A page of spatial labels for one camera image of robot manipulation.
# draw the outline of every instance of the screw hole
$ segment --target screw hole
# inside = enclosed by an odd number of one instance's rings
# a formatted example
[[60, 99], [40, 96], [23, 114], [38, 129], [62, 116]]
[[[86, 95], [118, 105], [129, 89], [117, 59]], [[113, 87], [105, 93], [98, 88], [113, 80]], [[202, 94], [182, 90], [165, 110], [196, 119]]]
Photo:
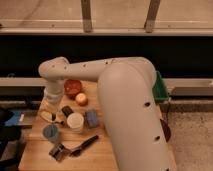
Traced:
[[145, 107], [149, 107], [150, 105], [151, 105], [150, 102], [146, 102], [146, 103], [144, 104]]
[[154, 141], [155, 141], [155, 142], [157, 142], [157, 141], [159, 141], [159, 140], [160, 140], [160, 136], [157, 136], [157, 137], [154, 138]]

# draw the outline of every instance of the gray floor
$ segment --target gray floor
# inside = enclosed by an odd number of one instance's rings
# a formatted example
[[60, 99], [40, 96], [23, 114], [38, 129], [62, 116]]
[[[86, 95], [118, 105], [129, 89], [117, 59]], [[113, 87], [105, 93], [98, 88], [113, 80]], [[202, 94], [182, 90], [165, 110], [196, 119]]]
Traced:
[[[143, 28], [150, 0], [90, 0], [94, 28]], [[212, 28], [210, 0], [164, 0], [156, 28]], [[80, 0], [0, 0], [4, 27], [82, 28]]]
[[[161, 109], [172, 131], [170, 142], [178, 171], [212, 171], [213, 100], [172, 100], [162, 104]], [[28, 111], [22, 124], [32, 124], [35, 114]], [[29, 133], [30, 128], [25, 127], [20, 141], [10, 143], [3, 158], [21, 155]], [[6, 171], [16, 170], [17, 166], [11, 166]]]

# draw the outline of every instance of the chair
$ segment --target chair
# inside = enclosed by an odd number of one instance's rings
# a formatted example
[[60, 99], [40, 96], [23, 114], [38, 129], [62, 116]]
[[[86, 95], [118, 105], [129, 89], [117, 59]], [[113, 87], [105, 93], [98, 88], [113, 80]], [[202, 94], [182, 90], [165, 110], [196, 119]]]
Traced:
[[[12, 118], [13, 112], [0, 107], [0, 158], [7, 147], [9, 141], [19, 140], [21, 137], [21, 128], [19, 126], [5, 126], [5, 122]], [[14, 164], [18, 164], [20, 157], [0, 161], [0, 168], [5, 169]]]

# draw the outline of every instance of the black wall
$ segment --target black wall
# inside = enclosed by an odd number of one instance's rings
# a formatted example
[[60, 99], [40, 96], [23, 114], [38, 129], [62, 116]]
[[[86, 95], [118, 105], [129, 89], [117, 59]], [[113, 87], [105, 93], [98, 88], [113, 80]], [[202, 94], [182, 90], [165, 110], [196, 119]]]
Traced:
[[213, 77], [213, 37], [0, 36], [0, 76], [38, 76], [39, 64], [143, 56], [163, 77]]

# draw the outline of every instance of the white cup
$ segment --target white cup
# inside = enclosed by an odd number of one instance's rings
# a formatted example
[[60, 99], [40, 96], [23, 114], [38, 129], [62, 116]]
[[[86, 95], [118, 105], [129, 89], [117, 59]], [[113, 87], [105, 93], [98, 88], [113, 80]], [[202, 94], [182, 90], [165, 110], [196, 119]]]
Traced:
[[67, 118], [67, 125], [74, 133], [82, 133], [84, 127], [84, 117], [80, 113], [72, 113]]

